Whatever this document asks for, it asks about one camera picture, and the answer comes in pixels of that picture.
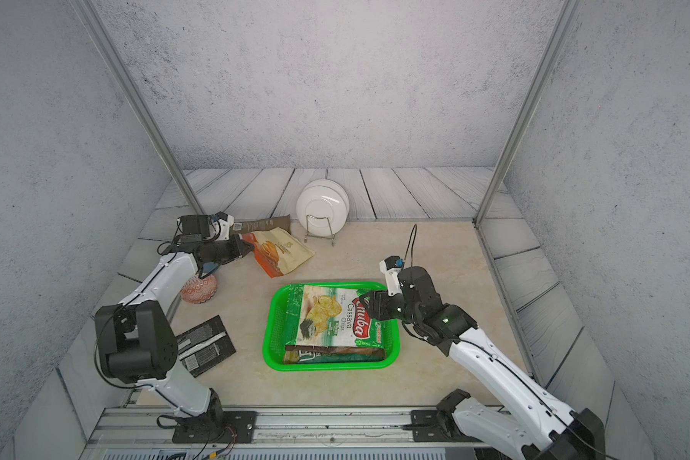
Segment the cassava chips bag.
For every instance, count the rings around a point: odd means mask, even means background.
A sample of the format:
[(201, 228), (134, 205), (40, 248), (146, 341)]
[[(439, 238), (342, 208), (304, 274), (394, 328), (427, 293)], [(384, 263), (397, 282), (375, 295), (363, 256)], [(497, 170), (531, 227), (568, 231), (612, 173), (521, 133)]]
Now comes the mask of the cassava chips bag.
[(285, 276), (314, 257), (315, 252), (282, 228), (243, 234), (254, 245), (254, 258), (270, 278)]

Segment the green white acefood bag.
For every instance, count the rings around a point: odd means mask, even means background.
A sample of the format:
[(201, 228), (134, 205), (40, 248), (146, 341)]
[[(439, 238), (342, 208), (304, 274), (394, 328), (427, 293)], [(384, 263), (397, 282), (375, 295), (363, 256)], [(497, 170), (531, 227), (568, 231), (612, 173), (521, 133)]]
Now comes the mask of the green white acefood bag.
[(297, 284), (287, 296), (284, 343), (295, 348), (383, 349), (383, 325), (360, 297), (368, 289)]

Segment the black snack bag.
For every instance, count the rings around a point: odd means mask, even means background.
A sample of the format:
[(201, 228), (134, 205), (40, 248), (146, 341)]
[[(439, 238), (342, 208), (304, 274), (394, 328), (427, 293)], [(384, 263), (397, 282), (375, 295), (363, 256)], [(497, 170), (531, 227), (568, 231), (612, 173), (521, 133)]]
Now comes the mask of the black snack bag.
[(215, 316), (176, 337), (178, 358), (197, 378), (236, 353), (220, 316)]

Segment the brown chips bag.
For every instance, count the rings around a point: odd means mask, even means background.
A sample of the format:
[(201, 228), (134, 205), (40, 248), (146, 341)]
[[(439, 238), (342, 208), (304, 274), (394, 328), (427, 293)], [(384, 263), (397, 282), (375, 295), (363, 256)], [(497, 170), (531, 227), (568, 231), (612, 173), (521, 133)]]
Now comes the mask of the brown chips bag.
[(377, 358), (385, 357), (383, 348), (373, 347), (322, 347), (305, 345), (286, 345), (286, 351), (316, 352), (324, 355), (362, 355)]

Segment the green Real chips bag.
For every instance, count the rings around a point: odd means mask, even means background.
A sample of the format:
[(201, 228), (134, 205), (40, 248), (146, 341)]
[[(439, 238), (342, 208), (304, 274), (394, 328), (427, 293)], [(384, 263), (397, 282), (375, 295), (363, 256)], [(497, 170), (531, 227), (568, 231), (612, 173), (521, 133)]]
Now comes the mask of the green Real chips bag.
[(337, 364), (379, 362), (385, 357), (385, 352), (379, 351), (369, 354), (326, 354), (314, 351), (295, 350), (284, 354), (283, 364)]

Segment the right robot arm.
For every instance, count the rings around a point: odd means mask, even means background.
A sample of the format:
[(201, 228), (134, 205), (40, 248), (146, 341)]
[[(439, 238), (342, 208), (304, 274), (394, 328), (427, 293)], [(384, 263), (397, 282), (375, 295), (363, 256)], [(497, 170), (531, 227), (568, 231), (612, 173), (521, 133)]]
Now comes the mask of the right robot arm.
[(603, 459), (605, 427), (589, 409), (576, 411), (515, 365), (461, 307), (445, 303), (430, 275), (398, 256), (379, 264), (386, 287), (360, 297), (375, 320), (398, 320), (475, 376), (506, 408), (481, 404), (454, 390), (436, 406), (450, 440), (475, 438), (511, 459)]

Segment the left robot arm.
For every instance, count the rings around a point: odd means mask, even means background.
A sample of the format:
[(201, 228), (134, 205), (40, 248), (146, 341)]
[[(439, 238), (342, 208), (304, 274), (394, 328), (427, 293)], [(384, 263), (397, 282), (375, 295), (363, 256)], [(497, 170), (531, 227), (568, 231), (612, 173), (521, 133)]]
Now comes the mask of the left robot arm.
[(94, 363), (111, 386), (147, 389), (172, 412), (157, 420), (170, 429), (176, 444), (251, 442), (257, 414), (224, 412), (215, 390), (201, 384), (178, 357), (178, 341), (167, 310), (193, 277), (208, 277), (205, 266), (223, 266), (254, 246), (231, 234), (232, 216), (188, 215), (176, 221), (170, 241), (157, 247), (160, 257), (151, 274), (118, 303), (94, 314)]

